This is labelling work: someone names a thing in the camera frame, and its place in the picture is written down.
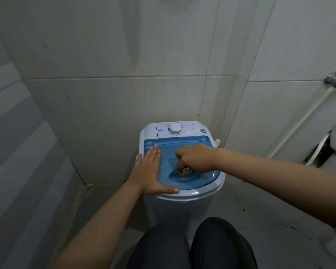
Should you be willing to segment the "person's right hand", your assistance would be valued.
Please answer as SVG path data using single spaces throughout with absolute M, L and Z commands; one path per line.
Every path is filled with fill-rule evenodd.
M 196 172 L 204 174 L 218 170 L 220 148 L 210 147 L 205 144 L 184 145 L 183 147 L 192 147 L 184 157 L 186 157 L 187 165 Z

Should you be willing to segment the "person's left hand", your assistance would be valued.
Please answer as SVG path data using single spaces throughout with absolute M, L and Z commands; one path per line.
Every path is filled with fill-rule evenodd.
M 143 195 L 152 195 L 155 193 L 155 184 L 161 184 L 158 181 L 158 173 L 160 168 L 160 161 L 161 161 L 161 151 L 157 148 L 157 174 L 156 175 L 149 175 L 148 174 L 148 155 L 149 152 L 147 151 L 145 155 L 142 155 L 141 161 L 141 173 L 140 176 L 136 176 L 136 161 L 133 166 L 132 172 L 127 180 L 127 183 L 134 186 L 140 194 Z

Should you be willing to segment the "blue transparent washer lid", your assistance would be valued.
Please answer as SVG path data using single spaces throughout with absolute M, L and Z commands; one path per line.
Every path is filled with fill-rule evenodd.
M 194 169 L 191 169 L 186 175 L 179 174 L 177 171 L 176 165 L 178 159 L 175 156 L 175 150 L 182 148 L 184 145 L 194 145 L 198 143 L 212 147 L 209 137 L 204 135 L 144 140 L 144 153 L 155 144 L 161 151 L 158 181 L 162 185 L 173 186 L 179 190 L 192 190 L 206 186 L 218 178 L 220 171 L 217 170 L 199 174 Z

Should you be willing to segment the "person's right forearm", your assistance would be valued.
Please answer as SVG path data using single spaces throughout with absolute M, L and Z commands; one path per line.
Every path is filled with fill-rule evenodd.
M 336 174 L 297 163 L 215 149 L 214 167 L 336 229 Z

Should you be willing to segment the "person's left forearm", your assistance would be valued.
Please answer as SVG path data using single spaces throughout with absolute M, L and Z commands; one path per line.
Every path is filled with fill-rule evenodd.
M 139 184 L 125 182 L 81 228 L 50 269 L 110 269 L 121 234 L 142 192 Z

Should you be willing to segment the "white mini washing machine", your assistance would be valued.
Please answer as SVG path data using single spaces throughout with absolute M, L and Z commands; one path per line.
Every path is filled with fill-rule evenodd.
M 179 123 L 182 126 L 181 134 L 172 135 L 169 132 L 169 126 L 173 123 Z M 212 147 L 215 147 L 210 132 L 202 134 L 201 128 L 208 130 L 207 127 L 197 121 L 148 124 L 140 133 L 139 152 L 145 155 L 144 140 L 203 135 L 209 137 Z M 224 181 L 225 173 L 220 172 L 214 182 L 197 189 L 180 190 L 178 194 L 144 196 L 144 205 L 150 226 L 159 224 L 176 225 L 185 232 L 188 241 L 193 240 L 198 226 L 207 217 L 210 207 L 224 185 Z

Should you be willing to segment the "person's left leg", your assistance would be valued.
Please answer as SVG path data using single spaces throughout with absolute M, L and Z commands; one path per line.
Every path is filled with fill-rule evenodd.
M 192 269 L 184 232 L 159 224 L 137 243 L 126 269 Z

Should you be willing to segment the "person's leg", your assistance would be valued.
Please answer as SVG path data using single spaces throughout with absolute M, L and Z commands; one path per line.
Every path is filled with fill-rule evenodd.
M 159 224 L 137 243 L 126 269 L 192 269 L 184 232 Z
M 189 259 L 192 269 L 258 269 L 250 243 L 219 217 L 209 217 L 199 225 Z

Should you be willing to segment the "person's right leg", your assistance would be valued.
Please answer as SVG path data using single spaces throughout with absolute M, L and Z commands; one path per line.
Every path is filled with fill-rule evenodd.
M 219 217 L 209 217 L 199 225 L 189 259 L 192 269 L 258 269 L 250 243 Z

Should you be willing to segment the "white wall pipe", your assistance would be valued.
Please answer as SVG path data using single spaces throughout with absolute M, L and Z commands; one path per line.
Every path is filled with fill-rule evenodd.
M 328 85 L 328 89 L 323 96 L 303 115 L 303 117 L 295 124 L 295 126 L 288 132 L 288 134 L 282 139 L 282 141 L 275 147 L 275 149 L 268 156 L 272 159 L 280 149 L 287 143 L 287 141 L 295 134 L 295 132 L 309 119 L 309 117 L 324 103 L 324 101 L 336 90 L 336 88 Z

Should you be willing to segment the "metal pipe bracket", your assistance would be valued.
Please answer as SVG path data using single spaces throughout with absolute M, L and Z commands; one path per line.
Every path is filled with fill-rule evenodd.
M 330 85 L 331 87 L 336 88 L 336 72 L 332 72 L 330 74 L 328 74 L 325 79 L 323 80 L 323 82 L 326 85 Z

